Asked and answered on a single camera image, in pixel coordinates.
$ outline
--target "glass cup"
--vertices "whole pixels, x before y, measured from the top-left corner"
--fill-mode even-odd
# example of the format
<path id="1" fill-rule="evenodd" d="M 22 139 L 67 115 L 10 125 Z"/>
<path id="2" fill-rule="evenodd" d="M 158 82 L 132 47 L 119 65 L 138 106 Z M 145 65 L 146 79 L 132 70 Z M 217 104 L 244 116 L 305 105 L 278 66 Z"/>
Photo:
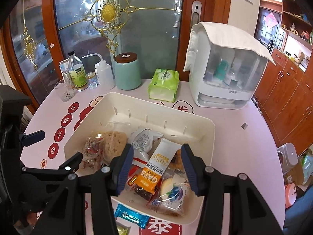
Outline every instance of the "glass cup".
<path id="1" fill-rule="evenodd" d="M 64 80 L 60 80 L 57 84 L 55 84 L 54 89 L 57 92 L 57 95 L 60 97 L 61 101 L 63 102 L 72 99 L 75 95 L 72 87 L 68 86 L 64 82 Z"/>

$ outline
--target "gray plastic object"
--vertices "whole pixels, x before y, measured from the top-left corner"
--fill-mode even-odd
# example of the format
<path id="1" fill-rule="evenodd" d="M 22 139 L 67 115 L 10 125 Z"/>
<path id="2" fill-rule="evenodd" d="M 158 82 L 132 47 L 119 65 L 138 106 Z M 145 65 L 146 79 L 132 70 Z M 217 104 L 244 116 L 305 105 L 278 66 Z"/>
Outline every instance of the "gray plastic object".
<path id="1" fill-rule="evenodd" d="M 297 152 L 292 143 L 286 143 L 277 149 L 283 175 L 290 171 L 298 163 Z"/>

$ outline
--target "gold lid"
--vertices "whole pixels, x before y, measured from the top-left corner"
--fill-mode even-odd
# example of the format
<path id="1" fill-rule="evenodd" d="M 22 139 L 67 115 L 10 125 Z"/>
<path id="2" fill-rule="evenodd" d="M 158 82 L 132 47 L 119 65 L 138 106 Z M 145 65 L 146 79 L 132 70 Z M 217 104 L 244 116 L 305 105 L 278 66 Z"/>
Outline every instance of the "gold lid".
<path id="1" fill-rule="evenodd" d="M 86 78 L 87 80 L 89 80 L 89 79 L 92 79 L 95 75 L 96 75 L 96 73 L 95 73 L 94 71 L 92 71 L 92 72 L 90 72 L 90 73 L 87 73 L 86 76 L 85 76 L 85 78 Z"/>

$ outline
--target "light blue jar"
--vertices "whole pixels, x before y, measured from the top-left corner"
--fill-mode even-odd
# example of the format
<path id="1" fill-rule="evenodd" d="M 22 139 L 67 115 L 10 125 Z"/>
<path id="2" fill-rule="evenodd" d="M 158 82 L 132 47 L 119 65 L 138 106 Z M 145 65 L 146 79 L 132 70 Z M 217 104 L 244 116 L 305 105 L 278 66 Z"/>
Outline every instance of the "light blue jar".
<path id="1" fill-rule="evenodd" d="M 116 86 L 132 90 L 141 85 L 140 66 L 135 53 L 122 53 L 115 57 L 114 74 Z"/>

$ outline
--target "small glass jar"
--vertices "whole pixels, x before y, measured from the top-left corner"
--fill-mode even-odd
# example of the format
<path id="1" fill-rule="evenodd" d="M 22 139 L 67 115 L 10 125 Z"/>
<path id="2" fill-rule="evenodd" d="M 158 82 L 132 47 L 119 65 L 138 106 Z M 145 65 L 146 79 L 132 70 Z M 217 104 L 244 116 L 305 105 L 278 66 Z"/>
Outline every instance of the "small glass jar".
<path id="1" fill-rule="evenodd" d="M 94 89 L 98 86 L 98 79 L 97 79 L 96 73 L 94 71 L 87 73 L 85 78 L 88 82 L 90 89 Z"/>

